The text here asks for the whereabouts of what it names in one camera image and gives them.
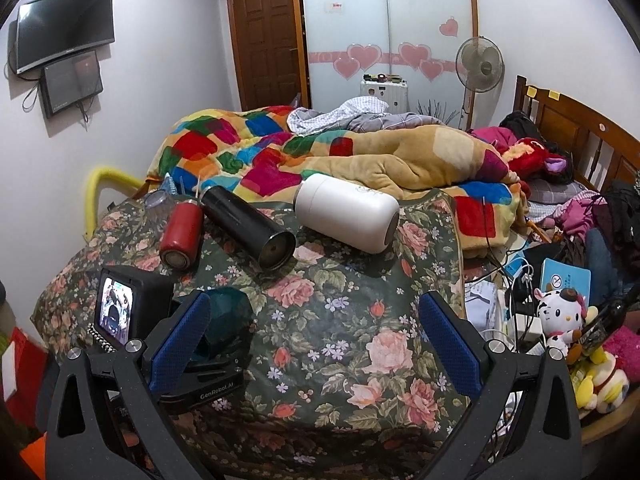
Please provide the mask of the dark green mug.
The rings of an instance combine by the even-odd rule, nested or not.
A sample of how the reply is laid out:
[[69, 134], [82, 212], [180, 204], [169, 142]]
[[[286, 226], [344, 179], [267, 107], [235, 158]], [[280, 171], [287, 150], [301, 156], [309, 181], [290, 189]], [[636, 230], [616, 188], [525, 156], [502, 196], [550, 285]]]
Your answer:
[[254, 322], [254, 312], [245, 292], [234, 287], [206, 290], [209, 323], [204, 339], [211, 346], [232, 341]]

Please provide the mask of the clear plastic cup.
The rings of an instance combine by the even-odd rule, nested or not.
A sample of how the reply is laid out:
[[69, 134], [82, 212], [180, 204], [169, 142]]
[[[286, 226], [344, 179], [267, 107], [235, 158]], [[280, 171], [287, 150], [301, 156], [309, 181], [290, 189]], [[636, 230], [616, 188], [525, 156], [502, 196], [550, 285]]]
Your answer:
[[143, 203], [146, 210], [161, 210], [162, 208], [171, 209], [175, 201], [174, 196], [159, 188], [146, 194]]

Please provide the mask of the yellow plush toy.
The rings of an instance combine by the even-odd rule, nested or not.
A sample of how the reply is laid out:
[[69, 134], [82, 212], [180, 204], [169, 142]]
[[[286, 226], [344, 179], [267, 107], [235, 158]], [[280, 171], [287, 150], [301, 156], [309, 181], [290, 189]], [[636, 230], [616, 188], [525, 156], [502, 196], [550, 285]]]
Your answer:
[[625, 401], [630, 381], [611, 352], [599, 348], [570, 372], [580, 418], [593, 411], [608, 414]]

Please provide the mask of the red box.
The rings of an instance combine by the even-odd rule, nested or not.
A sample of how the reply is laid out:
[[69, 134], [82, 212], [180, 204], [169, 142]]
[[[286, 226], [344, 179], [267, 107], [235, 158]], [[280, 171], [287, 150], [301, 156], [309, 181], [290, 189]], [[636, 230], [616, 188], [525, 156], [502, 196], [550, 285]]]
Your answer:
[[1, 400], [11, 417], [28, 428], [37, 427], [37, 404], [49, 352], [24, 330], [14, 327], [1, 357]]

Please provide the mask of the white cow plush toy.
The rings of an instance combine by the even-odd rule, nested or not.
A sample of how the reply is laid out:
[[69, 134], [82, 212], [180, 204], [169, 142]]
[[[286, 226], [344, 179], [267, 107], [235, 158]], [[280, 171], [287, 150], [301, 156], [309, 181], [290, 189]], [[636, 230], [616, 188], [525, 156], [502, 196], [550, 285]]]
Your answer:
[[543, 292], [534, 289], [537, 316], [548, 348], [558, 349], [564, 358], [582, 336], [587, 308], [584, 297], [573, 287]]

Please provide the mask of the red thermos bottle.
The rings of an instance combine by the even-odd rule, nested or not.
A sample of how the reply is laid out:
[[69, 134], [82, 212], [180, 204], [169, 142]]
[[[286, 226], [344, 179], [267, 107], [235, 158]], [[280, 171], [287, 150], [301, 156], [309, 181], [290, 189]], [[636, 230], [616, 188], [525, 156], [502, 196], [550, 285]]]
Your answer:
[[166, 266], [175, 270], [193, 266], [200, 247], [203, 217], [196, 200], [184, 200], [175, 206], [160, 241], [160, 258]]

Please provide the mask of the black thermos bottle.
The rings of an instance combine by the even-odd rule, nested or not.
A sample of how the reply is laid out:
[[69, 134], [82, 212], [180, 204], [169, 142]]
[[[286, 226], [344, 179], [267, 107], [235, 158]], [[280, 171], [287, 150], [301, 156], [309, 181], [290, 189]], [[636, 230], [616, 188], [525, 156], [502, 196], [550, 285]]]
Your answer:
[[200, 203], [207, 218], [230, 235], [262, 270], [277, 270], [294, 254], [296, 236], [291, 231], [226, 188], [209, 186]]

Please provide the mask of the blue white booklet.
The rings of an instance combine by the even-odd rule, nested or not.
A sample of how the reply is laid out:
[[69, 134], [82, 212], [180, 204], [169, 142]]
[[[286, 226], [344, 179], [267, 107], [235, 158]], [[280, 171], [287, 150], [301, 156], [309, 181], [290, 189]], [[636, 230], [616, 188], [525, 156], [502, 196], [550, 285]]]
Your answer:
[[591, 272], [579, 266], [571, 266], [550, 258], [541, 265], [540, 289], [543, 292], [574, 288], [590, 304]]

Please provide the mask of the colourful patchwork quilt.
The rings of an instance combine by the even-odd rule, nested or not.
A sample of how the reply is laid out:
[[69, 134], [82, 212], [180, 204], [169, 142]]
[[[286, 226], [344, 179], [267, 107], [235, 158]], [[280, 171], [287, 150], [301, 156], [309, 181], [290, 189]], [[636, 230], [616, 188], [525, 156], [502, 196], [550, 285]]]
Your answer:
[[146, 180], [171, 176], [189, 194], [219, 184], [253, 203], [292, 202], [312, 174], [354, 182], [396, 200], [439, 188], [454, 202], [465, 254], [506, 244], [525, 222], [526, 188], [499, 152], [441, 125], [300, 136], [288, 130], [288, 106], [249, 112], [199, 110], [181, 118], [149, 166]]

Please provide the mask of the white thermos bottle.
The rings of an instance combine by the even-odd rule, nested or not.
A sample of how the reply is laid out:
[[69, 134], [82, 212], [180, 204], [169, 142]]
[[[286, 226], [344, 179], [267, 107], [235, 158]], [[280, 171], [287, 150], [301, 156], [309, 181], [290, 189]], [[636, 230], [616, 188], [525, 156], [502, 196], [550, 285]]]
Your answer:
[[372, 255], [392, 244], [399, 221], [395, 197], [325, 174], [303, 180], [294, 211], [302, 226]]

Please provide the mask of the red plush toy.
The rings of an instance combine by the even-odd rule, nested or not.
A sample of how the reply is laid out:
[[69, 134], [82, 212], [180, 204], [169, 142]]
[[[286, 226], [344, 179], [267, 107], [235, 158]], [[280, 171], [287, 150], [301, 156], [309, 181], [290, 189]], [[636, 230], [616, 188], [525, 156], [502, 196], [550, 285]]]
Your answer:
[[559, 174], [566, 167], [565, 158], [551, 153], [541, 142], [533, 138], [518, 140], [501, 152], [509, 169], [521, 180], [547, 174]]

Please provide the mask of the wooden bed headboard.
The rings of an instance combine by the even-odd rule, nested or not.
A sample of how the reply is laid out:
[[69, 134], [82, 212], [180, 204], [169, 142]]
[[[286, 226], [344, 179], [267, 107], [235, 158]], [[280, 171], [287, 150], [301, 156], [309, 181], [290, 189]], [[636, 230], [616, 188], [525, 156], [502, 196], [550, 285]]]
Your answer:
[[639, 182], [639, 140], [596, 110], [523, 76], [516, 77], [513, 108], [532, 118], [544, 140], [572, 155], [574, 178], [587, 188]]

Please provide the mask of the white appliance box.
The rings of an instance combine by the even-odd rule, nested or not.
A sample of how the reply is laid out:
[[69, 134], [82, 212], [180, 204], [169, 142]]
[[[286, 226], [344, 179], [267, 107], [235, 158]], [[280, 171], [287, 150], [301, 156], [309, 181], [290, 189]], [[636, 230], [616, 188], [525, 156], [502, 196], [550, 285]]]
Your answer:
[[375, 96], [384, 101], [387, 111], [400, 114], [409, 110], [409, 87], [407, 81], [397, 75], [364, 74], [360, 82], [362, 96]]

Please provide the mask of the brown wooden door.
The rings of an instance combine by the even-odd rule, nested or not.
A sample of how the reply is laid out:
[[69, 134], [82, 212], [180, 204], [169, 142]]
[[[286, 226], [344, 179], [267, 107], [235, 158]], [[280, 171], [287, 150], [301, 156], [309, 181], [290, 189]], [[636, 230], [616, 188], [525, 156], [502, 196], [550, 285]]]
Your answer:
[[309, 103], [299, 0], [228, 0], [243, 110]]

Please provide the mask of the standing electric fan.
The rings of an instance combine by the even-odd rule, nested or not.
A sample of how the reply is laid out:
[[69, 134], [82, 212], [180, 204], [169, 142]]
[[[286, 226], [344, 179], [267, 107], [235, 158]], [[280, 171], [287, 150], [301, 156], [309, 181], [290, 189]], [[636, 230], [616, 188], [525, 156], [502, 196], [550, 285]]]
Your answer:
[[464, 89], [461, 120], [469, 129], [473, 122], [476, 96], [487, 93], [501, 84], [504, 59], [499, 47], [485, 36], [471, 37], [458, 49], [454, 61], [456, 75]]

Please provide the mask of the white wardrobe with hearts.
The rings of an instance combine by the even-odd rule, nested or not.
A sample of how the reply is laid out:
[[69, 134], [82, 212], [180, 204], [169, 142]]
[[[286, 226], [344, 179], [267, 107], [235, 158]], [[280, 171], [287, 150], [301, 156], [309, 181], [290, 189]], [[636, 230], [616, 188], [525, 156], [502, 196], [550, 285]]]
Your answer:
[[409, 110], [465, 129], [458, 49], [478, 32], [477, 0], [300, 0], [309, 103], [328, 112], [364, 74], [407, 81]]

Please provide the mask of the yellow padded bed rail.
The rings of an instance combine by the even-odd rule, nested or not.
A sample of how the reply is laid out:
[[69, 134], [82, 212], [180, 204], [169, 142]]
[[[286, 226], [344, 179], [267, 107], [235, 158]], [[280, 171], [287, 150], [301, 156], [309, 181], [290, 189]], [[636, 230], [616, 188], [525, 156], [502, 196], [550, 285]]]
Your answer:
[[97, 166], [88, 177], [84, 200], [84, 240], [92, 239], [98, 226], [100, 197], [110, 188], [122, 195], [133, 196], [143, 186], [143, 181], [112, 166]]

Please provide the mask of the small black wall monitor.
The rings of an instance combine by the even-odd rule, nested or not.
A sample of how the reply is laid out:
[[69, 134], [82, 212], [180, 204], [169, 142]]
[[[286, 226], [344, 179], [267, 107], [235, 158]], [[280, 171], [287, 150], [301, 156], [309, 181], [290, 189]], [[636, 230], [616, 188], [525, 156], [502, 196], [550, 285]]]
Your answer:
[[80, 52], [44, 66], [39, 89], [47, 118], [93, 99], [103, 91], [96, 51]]

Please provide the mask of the wall mounted black television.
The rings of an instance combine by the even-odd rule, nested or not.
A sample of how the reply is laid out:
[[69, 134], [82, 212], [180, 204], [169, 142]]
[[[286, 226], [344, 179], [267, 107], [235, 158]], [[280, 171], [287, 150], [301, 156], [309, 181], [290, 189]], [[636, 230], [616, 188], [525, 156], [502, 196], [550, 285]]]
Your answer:
[[113, 0], [34, 0], [18, 8], [14, 72], [115, 41]]

